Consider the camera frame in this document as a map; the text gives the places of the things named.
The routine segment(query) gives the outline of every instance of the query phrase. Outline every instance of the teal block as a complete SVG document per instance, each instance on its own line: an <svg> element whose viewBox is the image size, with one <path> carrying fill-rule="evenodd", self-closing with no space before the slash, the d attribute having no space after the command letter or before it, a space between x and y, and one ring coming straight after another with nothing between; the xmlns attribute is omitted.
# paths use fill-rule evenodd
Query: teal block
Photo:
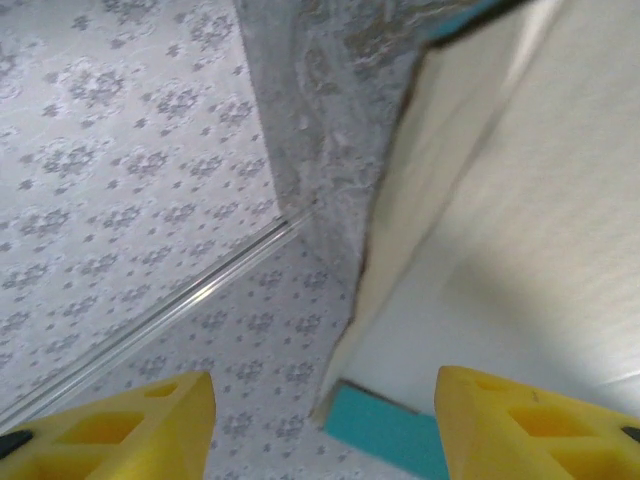
<svg viewBox="0 0 640 480"><path fill-rule="evenodd" d="M507 2L505 0L478 0L473 5L462 9L459 13L451 17L445 18L435 25L429 32L429 40L437 41L443 38L455 35L456 33L469 26L472 22L482 17L483 15L491 12L492 9L499 7L500 5L514 4L514 1Z"/></svg>
<svg viewBox="0 0 640 480"><path fill-rule="evenodd" d="M448 480L436 419L410 412L350 385L339 387L325 431L428 480Z"/></svg>

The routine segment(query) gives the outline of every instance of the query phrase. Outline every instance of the floor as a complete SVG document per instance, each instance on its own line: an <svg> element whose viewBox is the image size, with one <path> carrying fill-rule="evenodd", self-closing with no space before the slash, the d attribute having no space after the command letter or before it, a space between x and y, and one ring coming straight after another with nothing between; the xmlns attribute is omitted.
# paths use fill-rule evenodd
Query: floor
<svg viewBox="0 0 640 480"><path fill-rule="evenodd" d="M349 313L342 292L295 239L73 403L209 370L218 419L207 479L413 478L352 451L307 418Z"/></svg>

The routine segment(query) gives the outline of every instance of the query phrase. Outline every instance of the floral pattern wallpaper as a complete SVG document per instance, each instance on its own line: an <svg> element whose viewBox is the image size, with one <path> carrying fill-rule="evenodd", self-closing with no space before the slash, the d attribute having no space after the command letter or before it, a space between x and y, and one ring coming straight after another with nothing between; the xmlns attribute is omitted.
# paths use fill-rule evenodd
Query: floral pattern wallpaper
<svg viewBox="0 0 640 480"><path fill-rule="evenodd" d="M209 370L217 423L207 480L409 480L308 418L350 303L344 287L294 239L68 406Z"/></svg>
<svg viewBox="0 0 640 480"><path fill-rule="evenodd" d="M429 28L477 0L235 0L285 210L353 289L369 203Z"/></svg>
<svg viewBox="0 0 640 480"><path fill-rule="evenodd" d="M231 0L0 0L0 410L277 215Z"/></svg>

